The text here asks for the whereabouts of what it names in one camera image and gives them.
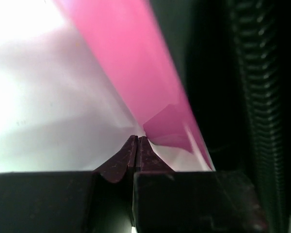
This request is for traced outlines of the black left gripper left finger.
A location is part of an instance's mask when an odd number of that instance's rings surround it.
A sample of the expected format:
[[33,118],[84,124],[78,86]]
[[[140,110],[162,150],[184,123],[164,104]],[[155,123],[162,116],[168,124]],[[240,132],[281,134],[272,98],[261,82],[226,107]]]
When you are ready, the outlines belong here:
[[137,147],[92,171],[0,173],[0,233],[129,233]]

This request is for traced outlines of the pink hard-shell suitcase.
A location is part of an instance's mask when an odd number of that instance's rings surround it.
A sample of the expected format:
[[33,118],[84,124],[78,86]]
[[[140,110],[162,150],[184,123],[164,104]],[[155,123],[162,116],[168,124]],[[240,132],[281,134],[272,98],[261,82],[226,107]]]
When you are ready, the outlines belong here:
[[59,0],[154,144],[241,169],[291,233],[291,0]]

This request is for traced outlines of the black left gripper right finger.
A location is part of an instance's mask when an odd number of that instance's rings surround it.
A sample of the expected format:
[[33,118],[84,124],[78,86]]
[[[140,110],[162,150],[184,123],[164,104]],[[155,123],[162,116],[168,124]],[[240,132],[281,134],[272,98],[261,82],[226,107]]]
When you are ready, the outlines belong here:
[[241,171],[175,172],[140,137],[133,182],[139,233],[266,233],[268,223]]

